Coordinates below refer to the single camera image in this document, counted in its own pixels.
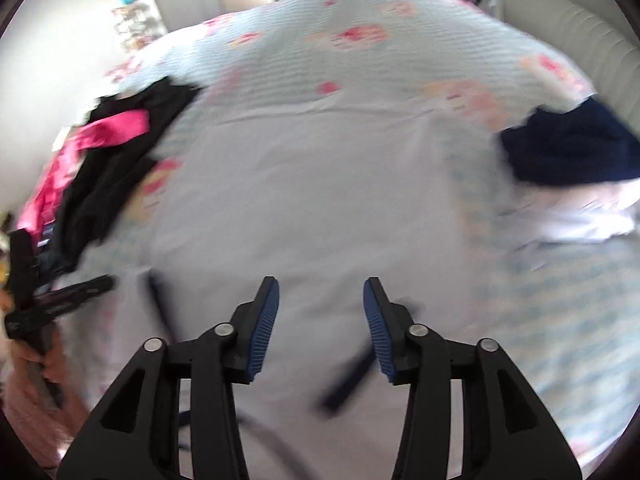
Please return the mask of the operator left hand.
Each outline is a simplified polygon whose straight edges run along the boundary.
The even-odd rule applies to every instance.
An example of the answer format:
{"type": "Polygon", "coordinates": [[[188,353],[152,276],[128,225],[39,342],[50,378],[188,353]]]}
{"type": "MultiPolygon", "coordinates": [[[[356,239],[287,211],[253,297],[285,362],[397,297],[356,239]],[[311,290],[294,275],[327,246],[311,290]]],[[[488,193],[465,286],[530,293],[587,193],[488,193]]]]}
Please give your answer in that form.
{"type": "Polygon", "coordinates": [[[66,361],[60,330],[55,327],[51,333],[51,348],[42,356],[24,341],[11,344],[11,356],[16,379],[25,385],[32,385],[28,377],[30,364],[43,366],[43,377],[55,384],[64,385],[67,379],[66,361]]]}

